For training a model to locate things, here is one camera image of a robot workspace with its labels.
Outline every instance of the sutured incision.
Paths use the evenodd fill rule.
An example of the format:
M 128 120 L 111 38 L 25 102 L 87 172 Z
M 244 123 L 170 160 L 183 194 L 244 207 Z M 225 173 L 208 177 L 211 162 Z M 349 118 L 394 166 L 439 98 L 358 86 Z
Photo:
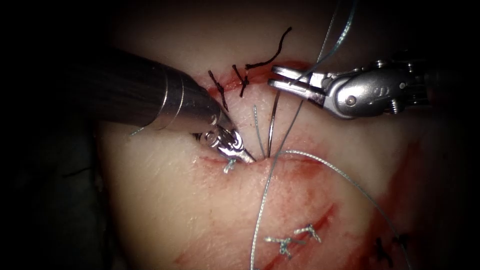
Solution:
M 275 60 L 275 58 L 277 58 L 277 56 L 279 56 L 280 52 L 282 51 L 282 44 L 284 42 L 284 38 L 285 36 L 292 30 L 292 27 L 290 26 L 284 33 L 283 35 L 281 36 L 280 38 L 280 42 L 278 44 L 278 50 L 276 51 L 275 55 L 270 58 L 270 60 L 266 61 L 266 62 L 260 62 L 260 63 L 256 63 L 256 64 L 246 64 L 245 65 L 245 69 L 246 70 L 249 70 L 249 69 L 253 69 L 253 68 L 257 68 L 257 67 L 261 67 L 261 66 L 265 66 L 265 65 L 268 65 L 270 64 L 273 60 Z
M 240 75 L 240 72 L 239 70 L 237 69 L 237 65 L 234 64 L 231 66 L 233 68 L 233 70 L 235 71 L 236 75 L 238 76 L 238 78 L 240 79 L 240 82 L 241 82 L 241 91 L 240 91 L 240 97 L 243 98 L 244 97 L 244 90 L 245 90 L 245 87 L 247 87 L 247 85 L 250 84 L 249 82 L 249 77 L 247 75 L 245 75 L 245 78 L 242 79 L 242 76 Z
M 212 73 L 211 70 L 208 71 L 208 75 L 210 75 L 211 80 L 213 81 L 213 83 L 216 85 L 216 88 L 220 92 L 221 102 L 223 103 L 223 107 L 225 108 L 225 110 L 228 112 L 229 107 L 227 105 L 227 101 L 225 101 L 225 90 L 224 90 L 223 86 L 221 86 L 220 83 L 217 82 L 217 80 L 215 79 L 214 74 Z
M 383 259 L 386 259 L 388 261 L 388 267 L 393 268 L 394 267 L 394 261 L 390 256 L 385 252 L 384 247 L 382 246 L 382 239 L 378 237 L 375 240 L 375 249 L 376 249 L 376 255 L 377 255 L 377 261 L 381 261 Z

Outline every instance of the red blood stain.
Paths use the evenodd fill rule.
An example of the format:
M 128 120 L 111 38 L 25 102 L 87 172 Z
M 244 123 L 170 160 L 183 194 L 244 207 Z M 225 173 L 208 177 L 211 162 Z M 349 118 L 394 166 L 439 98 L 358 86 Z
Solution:
M 288 60 L 288 61 L 277 61 L 277 62 L 272 62 L 268 65 L 264 66 L 259 66 L 256 68 L 249 69 L 248 71 L 245 71 L 245 68 L 243 67 L 238 67 L 237 70 L 240 73 L 242 80 L 245 78 L 245 75 L 248 76 L 248 81 L 249 85 L 253 84 L 265 84 L 268 79 L 279 79 L 282 78 L 280 75 L 277 75 L 275 73 L 272 73 L 271 69 L 272 66 L 278 65 L 278 66 L 286 66 L 289 68 L 293 69 L 308 69 L 312 64 L 303 62 L 303 61 L 294 61 L 294 60 Z M 233 70 L 231 69 L 230 73 L 226 75 L 222 75 L 220 77 L 215 77 L 218 83 L 224 88 L 225 93 L 233 90 L 239 90 L 242 87 L 242 82 Z M 205 82 L 205 78 L 202 76 L 201 78 L 197 79 L 196 81 L 198 82 Z M 220 95 L 217 87 L 213 83 L 213 81 L 207 82 L 205 85 L 207 91 L 210 93 L 210 95 L 217 97 Z
M 313 224 L 313 228 L 315 229 L 315 231 L 317 232 L 320 229 L 326 229 L 326 227 L 329 225 L 328 221 L 335 214 L 337 214 L 338 211 L 339 211 L 339 207 L 336 204 L 330 205 L 330 207 L 328 208 L 326 213 L 324 215 L 322 215 L 320 217 L 320 219 L 318 219 Z M 306 241 L 306 240 L 308 240 L 308 238 L 310 238 L 310 235 L 308 233 L 305 233 L 304 235 L 295 237 L 294 239 L 299 240 L 299 241 Z M 313 248 L 314 248 L 314 245 L 299 244 L 299 243 L 295 243 L 295 242 L 292 242 L 288 246 L 288 250 L 291 253 L 292 259 L 294 257 L 296 257 L 300 252 L 304 251 L 305 249 L 313 249 Z M 286 262 L 286 256 L 284 254 L 278 254 L 263 268 L 263 270 L 271 270 L 274 266 L 276 266 L 278 264 L 285 263 L 285 262 Z

